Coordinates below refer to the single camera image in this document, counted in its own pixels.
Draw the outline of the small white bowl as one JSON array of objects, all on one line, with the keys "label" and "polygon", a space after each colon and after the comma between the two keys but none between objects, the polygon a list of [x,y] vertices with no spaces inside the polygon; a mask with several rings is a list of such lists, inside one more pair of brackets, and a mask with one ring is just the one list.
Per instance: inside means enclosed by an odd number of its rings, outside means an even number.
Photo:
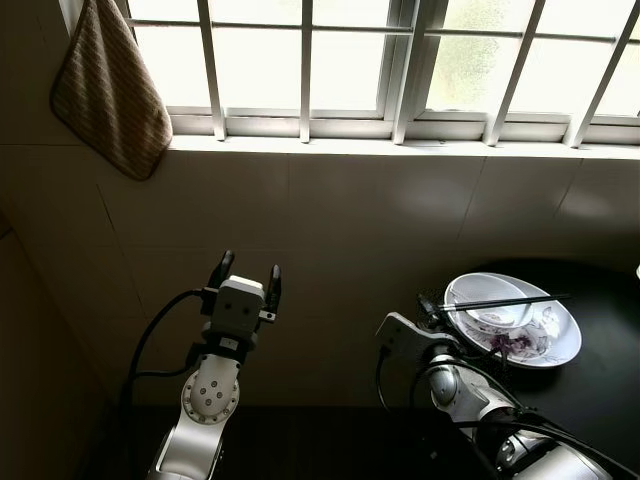
[{"label": "small white bowl", "polygon": [[[513,282],[495,274],[476,271],[454,279],[445,289],[445,305],[492,302],[498,300],[525,300],[530,294],[521,291]],[[535,319],[540,307],[550,301],[517,303],[517,305],[471,308],[449,311],[451,320],[458,325],[471,326],[484,333],[502,333],[521,328]]]}]

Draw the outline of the large white floral plate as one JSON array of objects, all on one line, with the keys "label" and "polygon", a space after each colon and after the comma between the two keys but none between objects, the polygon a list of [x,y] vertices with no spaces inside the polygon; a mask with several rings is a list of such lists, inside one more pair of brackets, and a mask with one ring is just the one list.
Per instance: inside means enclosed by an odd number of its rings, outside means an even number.
[{"label": "large white floral plate", "polygon": [[[521,291],[530,294],[530,298],[547,297],[543,288],[526,282],[526,280],[506,274],[490,273],[503,276],[517,285]],[[570,362],[577,356],[582,346],[582,333],[575,317],[558,300],[548,300],[550,305],[540,307],[535,319],[530,324],[497,334],[484,333],[471,326],[452,325],[471,346],[480,352],[499,349],[499,356],[506,358],[511,364],[526,369],[556,369]]]}]

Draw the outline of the brown striped hanging towel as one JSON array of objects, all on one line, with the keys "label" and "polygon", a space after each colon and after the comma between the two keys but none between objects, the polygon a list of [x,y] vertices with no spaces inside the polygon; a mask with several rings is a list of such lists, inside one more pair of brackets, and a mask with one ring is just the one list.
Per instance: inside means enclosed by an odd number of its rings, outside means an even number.
[{"label": "brown striped hanging towel", "polygon": [[55,118],[137,182],[154,177],[173,140],[131,26],[113,0],[83,0],[49,95]]}]

